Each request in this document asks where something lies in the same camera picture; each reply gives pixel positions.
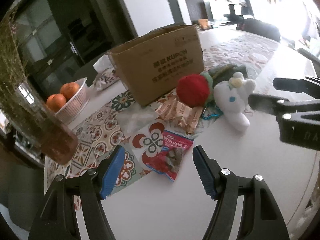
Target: red snack package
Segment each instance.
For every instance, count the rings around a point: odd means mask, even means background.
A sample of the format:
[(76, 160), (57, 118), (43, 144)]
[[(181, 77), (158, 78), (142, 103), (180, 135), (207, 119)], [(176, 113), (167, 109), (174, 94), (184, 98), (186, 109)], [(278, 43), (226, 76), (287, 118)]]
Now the red snack package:
[(165, 174), (174, 181), (177, 177), (182, 157), (193, 144), (193, 140), (182, 135), (164, 130), (164, 146), (161, 152), (146, 165), (159, 174)]

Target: white plush toy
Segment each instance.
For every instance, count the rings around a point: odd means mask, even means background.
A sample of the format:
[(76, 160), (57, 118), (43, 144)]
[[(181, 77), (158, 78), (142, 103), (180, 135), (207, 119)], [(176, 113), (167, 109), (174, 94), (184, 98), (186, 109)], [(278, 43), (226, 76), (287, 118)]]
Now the white plush toy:
[(238, 131), (246, 131), (250, 126), (250, 122), (243, 112), (248, 105), (248, 97), (255, 87), (254, 80), (245, 80), (241, 72), (236, 72), (229, 81), (222, 81), (213, 88), (213, 96), (217, 106), (228, 122)]

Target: white table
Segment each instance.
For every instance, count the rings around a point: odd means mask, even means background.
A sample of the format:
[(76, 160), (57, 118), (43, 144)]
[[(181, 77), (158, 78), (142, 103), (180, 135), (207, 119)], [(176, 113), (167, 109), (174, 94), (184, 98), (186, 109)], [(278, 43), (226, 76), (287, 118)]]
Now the white table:
[[(203, 49), (239, 37), (244, 33), (213, 29), (200, 33)], [(270, 84), (274, 77), (302, 78), (315, 75), (312, 63), (292, 49), (279, 45), (273, 57), (256, 78), (256, 92), (287, 97), (290, 100), (312, 99), (306, 94), (277, 91)], [(87, 107), (69, 125), (74, 128), (114, 96), (125, 91), (121, 82), (95, 93)], [(272, 191), (288, 231), (291, 233), (305, 210), (318, 175), (319, 153), (279, 141), (276, 118), (255, 112), (248, 117), (251, 126), (245, 135), (236, 133), (220, 117), (194, 141), (222, 168), (238, 176), (261, 174)], [(241, 219), (243, 197), (238, 198), (230, 239), (236, 239)], [(185, 155), (175, 182), (150, 173), (134, 184), (102, 201), (108, 222), (117, 240), (197, 240), (202, 239), (216, 202), (205, 194), (192, 161), (192, 149)], [(89, 239), (82, 211), (76, 212), (80, 234)], [(299, 234), (307, 227), (304, 225)]]

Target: red yarn ball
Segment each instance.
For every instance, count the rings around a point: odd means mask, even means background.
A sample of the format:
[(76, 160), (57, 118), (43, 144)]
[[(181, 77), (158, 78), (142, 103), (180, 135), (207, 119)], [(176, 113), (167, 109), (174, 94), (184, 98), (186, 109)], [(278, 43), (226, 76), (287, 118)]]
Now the red yarn ball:
[(177, 96), (182, 103), (190, 107), (204, 106), (209, 94), (209, 85), (204, 76), (192, 74), (178, 81)]

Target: basket of oranges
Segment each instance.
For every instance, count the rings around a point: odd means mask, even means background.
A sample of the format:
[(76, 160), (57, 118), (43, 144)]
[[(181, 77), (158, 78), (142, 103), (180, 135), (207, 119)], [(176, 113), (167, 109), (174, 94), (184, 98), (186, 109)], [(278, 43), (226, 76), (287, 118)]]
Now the basket of oranges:
[(89, 101), (87, 78), (64, 84), (59, 94), (48, 97), (47, 106), (64, 124), (69, 124)]

